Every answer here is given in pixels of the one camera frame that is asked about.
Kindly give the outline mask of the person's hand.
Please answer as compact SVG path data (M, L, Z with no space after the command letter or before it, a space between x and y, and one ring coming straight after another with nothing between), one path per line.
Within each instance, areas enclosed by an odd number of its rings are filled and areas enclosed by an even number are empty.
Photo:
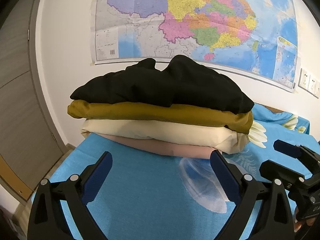
M295 233L297 233L304 224L306 224L307 226L312 226L313 223L316 220L316 217L315 217L315 218L310 218L310 219L307 219L307 220L298 221L296 219L297 213L298 213L298 207L295 208L295 213L294 213L294 216L293 216L293 227L294 227L294 232Z

